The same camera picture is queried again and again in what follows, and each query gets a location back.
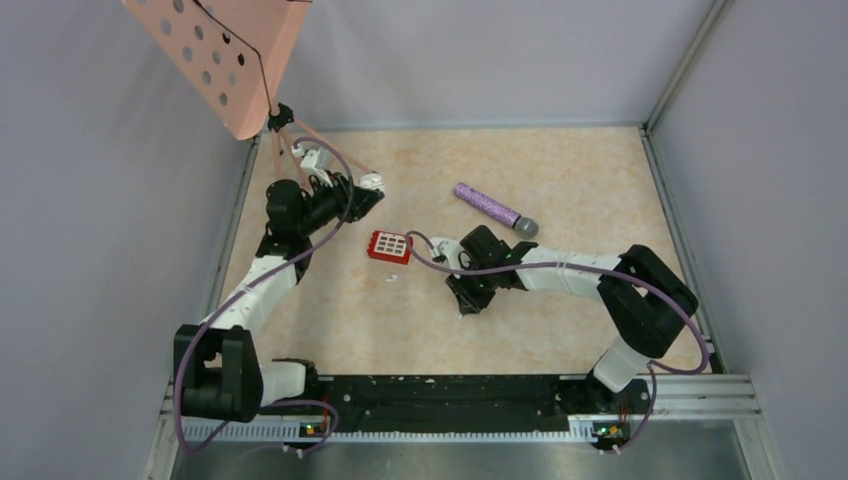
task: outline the red box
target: red box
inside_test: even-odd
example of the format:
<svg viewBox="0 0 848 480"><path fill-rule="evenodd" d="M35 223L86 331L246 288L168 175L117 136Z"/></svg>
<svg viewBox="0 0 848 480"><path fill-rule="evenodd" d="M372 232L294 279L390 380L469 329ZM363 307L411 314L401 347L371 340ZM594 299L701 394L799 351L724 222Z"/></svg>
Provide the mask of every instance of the red box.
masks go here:
<svg viewBox="0 0 848 480"><path fill-rule="evenodd" d="M409 249L403 235L381 230L374 230L374 233L371 234L371 244L368 246L369 257L384 262L406 265L409 263L409 255Z"/></svg>

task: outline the purple microphone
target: purple microphone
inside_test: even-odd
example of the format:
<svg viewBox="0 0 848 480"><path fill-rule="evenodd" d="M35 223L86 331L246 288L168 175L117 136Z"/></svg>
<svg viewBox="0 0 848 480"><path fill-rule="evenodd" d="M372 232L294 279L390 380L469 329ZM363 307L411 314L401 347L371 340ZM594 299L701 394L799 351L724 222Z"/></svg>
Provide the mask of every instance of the purple microphone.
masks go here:
<svg viewBox="0 0 848 480"><path fill-rule="evenodd" d="M539 233L539 225L532 218L522 217L515 210L462 182L453 187L453 194L465 200L466 203L477 210L515 230L522 238L530 239Z"/></svg>

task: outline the pink perforated panel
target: pink perforated panel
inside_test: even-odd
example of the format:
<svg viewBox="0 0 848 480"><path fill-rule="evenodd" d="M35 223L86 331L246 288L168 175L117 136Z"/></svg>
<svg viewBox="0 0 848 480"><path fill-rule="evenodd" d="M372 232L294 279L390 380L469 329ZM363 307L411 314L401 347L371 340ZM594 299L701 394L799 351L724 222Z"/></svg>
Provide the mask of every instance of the pink perforated panel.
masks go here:
<svg viewBox="0 0 848 480"><path fill-rule="evenodd" d="M253 50L212 21L194 0L122 1L236 138L250 138L262 129L268 100ZM200 3L259 51L274 101L309 2Z"/></svg>

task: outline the marble-patterned floor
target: marble-patterned floor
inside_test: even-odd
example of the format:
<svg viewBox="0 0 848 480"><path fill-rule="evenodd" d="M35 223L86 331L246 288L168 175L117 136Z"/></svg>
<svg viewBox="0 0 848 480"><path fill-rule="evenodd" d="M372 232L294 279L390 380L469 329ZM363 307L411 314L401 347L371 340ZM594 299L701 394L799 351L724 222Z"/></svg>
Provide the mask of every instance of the marble-patterned floor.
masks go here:
<svg viewBox="0 0 848 480"><path fill-rule="evenodd" d="M619 254L650 246L679 271L636 128L375 131L330 134L378 170L387 197L313 256L301 284L256 339L261 362L312 360L325 374L579 373L616 336L600 303L555 292L499 291L480 315L459 318L445 275L410 261L369 259L374 230L461 239L480 224L520 239L451 193L457 182L535 218L540 244ZM262 236L264 192L274 181L263 139L225 283L247 272ZM290 163L283 164L287 176ZM326 233L318 232L313 241ZM396 275L396 280L389 282ZM697 364L684 330L665 362Z"/></svg>

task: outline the lavender wall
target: lavender wall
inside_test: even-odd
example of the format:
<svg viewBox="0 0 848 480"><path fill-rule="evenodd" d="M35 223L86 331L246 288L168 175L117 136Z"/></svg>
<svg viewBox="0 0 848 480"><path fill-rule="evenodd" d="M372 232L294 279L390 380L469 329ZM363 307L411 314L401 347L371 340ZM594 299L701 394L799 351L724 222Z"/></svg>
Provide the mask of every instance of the lavender wall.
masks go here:
<svg viewBox="0 0 848 480"><path fill-rule="evenodd" d="M738 1L656 135L726 363L791 478L843 478L848 3Z"/></svg>
<svg viewBox="0 0 848 480"><path fill-rule="evenodd" d="M0 59L0 477L137 478L246 146L118 2L2 2Z"/></svg>

